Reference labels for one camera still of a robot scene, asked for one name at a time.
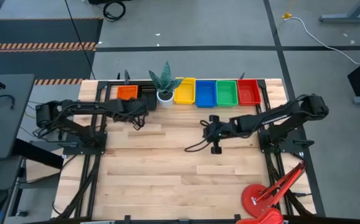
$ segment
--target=wooden table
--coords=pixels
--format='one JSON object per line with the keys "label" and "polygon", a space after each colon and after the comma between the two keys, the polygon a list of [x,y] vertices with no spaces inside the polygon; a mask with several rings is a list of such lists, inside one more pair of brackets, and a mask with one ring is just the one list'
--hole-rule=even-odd
{"label": "wooden table", "polygon": [[[272,108],[284,104],[287,98],[282,81],[265,81]],[[97,83],[83,81],[79,100],[94,101]],[[111,99],[115,97],[116,88],[112,88]],[[248,139],[221,141],[221,155],[212,155],[209,147],[195,153],[184,152],[184,148],[202,140],[203,127],[199,121],[208,120],[210,114],[226,121],[229,117],[256,113],[254,106],[158,107],[139,131],[134,130],[132,124],[113,123],[108,118],[107,148],[98,173],[92,219],[123,220],[125,215],[131,215],[132,220],[231,219],[234,214],[250,217],[242,208],[241,192],[249,184],[269,185],[265,156],[260,152],[257,134]],[[74,120],[85,126],[90,124],[91,117],[78,115]],[[285,172],[299,163],[290,154],[283,153],[282,158]],[[55,198],[59,212],[78,190],[83,160],[84,156],[77,156],[62,171]],[[291,189],[310,193],[306,174]],[[85,195],[82,215],[85,215],[88,192]],[[300,198],[300,201],[315,213],[311,196]]]}

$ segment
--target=green bin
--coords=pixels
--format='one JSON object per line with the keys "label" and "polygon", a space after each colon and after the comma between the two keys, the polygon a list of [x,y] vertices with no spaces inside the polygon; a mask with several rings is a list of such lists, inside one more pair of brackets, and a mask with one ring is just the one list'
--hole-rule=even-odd
{"label": "green bin", "polygon": [[216,81],[217,106],[233,107],[238,105],[237,82]]}

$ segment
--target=yellow bin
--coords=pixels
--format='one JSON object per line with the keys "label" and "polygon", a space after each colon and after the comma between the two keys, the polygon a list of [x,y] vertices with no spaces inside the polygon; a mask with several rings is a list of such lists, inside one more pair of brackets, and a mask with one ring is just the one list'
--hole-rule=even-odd
{"label": "yellow bin", "polygon": [[174,90],[174,101],[178,104],[195,102],[195,78],[184,78],[179,87]]}

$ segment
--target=plastic bin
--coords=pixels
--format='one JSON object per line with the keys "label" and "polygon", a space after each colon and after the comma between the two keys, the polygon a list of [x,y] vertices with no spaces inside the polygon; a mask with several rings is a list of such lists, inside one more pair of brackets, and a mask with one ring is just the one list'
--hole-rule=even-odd
{"label": "plastic bin", "polygon": [[260,104],[257,80],[237,80],[239,105],[254,106]]}
{"label": "plastic bin", "polygon": [[174,101],[178,104],[195,102],[195,78],[184,78],[179,87],[174,90]]}
{"label": "plastic bin", "polygon": [[147,102],[148,110],[156,110],[156,88],[154,85],[139,85],[138,99]]}
{"label": "plastic bin", "polygon": [[216,106],[216,82],[196,81],[196,101],[199,108],[213,108]]}
{"label": "plastic bin", "polygon": [[233,107],[238,105],[237,82],[230,80],[216,81],[217,106]]}
{"label": "plastic bin", "polygon": [[137,99],[138,86],[136,85],[124,85],[118,86],[118,92],[116,97],[122,100],[129,100],[130,98]]}

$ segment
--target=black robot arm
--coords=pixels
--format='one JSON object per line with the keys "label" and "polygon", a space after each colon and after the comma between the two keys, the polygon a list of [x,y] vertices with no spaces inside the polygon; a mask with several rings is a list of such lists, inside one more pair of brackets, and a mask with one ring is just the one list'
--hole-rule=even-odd
{"label": "black robot arm", "polygon": [[216,115],[210,115],[211,123],[201,121],[204,128],[204,139],[208,143],[213,142],[212,154],[221,154],[219,147],[221,139],[248,138],[255,131],[266,124],[288,118],[282,124],[271,125],[268,128],[267,142],[278,144],[287,134],[306,121],[314,121],[325,118],[328,115],[328,107],[322,97],[317,95],[301,95],[295,100],[281,105],[272,110],[258,115],[242,115],[229,119],[228,123],[221,122]]}
{"label": "black robot arm", "polygon": [[97,147],[104,134],[96,133],[95,127],[82,126],[68,119],[69,116],[78,114],[106,115],[114,122],[131,122],[133,127],[139,130],[145,124],[144,118],[148,115],[148,110],[146,103],[135,99],[115,99],[104,103],[64,100],[36,106],[36,122],[39,128],[69,132],[79,136],[89,147]]}

